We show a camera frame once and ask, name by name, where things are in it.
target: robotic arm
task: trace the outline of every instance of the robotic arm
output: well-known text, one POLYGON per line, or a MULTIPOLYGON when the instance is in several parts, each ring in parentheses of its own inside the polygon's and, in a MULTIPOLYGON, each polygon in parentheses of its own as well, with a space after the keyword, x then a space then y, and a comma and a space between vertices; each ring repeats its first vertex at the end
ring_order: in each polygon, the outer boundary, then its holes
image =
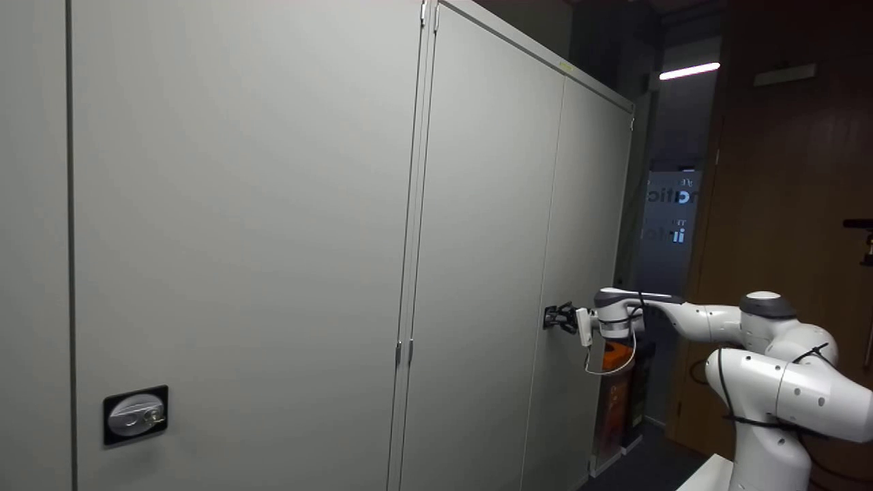
POLYGON ((873 439, 873 392, 837 371, 833 336, 799 322, 778 294, 755 292, 730 307, 603 288, 594 305, 575 311, 586 347, 594 329, 607 339, 642 329, 636 312, 645 307, 662 311, 686 339, 744 348, 718 349, 705 367, 737 423, 730 491, 805 491, 812 463, 795 437, 803 429, 859 443, 873 439))

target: floor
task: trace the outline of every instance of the floor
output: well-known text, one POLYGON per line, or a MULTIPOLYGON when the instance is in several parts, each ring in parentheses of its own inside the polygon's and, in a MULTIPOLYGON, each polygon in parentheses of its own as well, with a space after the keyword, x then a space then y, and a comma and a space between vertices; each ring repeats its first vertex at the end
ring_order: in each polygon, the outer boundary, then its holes
POLYGON ((667 440, 662 428, 643 425, 643 441, 579 491, 676 491, 706 461, 667 440))

